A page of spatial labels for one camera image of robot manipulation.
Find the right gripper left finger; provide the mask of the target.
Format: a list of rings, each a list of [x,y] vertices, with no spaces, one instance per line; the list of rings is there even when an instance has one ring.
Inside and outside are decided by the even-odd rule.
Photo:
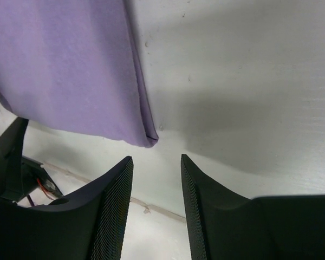
[[[48,205],[0,199],[0,259],[120,259],[133,159]]]

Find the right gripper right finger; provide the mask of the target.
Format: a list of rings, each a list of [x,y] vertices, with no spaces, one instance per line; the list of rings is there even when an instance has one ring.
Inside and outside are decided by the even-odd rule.
[[[192,259],[325,259],[325,195],[245,198],[181,156]]]

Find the lavender t-shirt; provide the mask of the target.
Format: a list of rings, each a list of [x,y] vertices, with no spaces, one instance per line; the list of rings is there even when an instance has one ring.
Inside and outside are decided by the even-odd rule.
[[[159,139],[124,1],[0,1],[0,102],[53,129]]]

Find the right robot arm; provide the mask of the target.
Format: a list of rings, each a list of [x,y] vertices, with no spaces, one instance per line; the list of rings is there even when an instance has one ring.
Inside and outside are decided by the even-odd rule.
[[[120,259],[132,190],[125,157],[63,195],[22,154],[28,120],[0,136],[0,259]],[[181,156],[193,259],[325,259],[325,195],[242,197]]]

